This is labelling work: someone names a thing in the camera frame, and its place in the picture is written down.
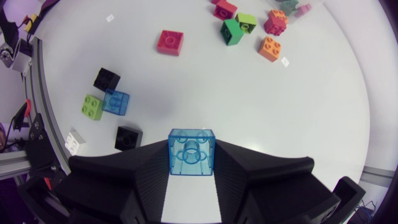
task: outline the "white circular surface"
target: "white circular surface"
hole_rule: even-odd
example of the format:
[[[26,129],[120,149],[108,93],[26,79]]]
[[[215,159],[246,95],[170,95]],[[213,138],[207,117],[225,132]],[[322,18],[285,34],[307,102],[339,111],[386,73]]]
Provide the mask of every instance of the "white circular surface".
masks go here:
[[[271,7],[265,0],[230,1],[257,27],[227,47],[210,1],[60,1],[44,19],[47,88],[66,139],[87,142],[83,156],[119,152],[118,126],[144,132],[142,145],[172,128],[209,128],[217,139],[281,157],[310,156],[313,174],[330,190],[347,175],[359,181],[369,140],[366,87],[353,51],[321,5],[280,36],[279,60],[257,53]],[[107,22],[112,14],[114,19]],[[163,29],[184,33],[179,57],[157,53]],[[286,57],[287,68],[280,60]],[[130,94],[125,116],[80,113],[101,67],[121,76]],[[164,222],[219,222],[214,177],[170,176]]]

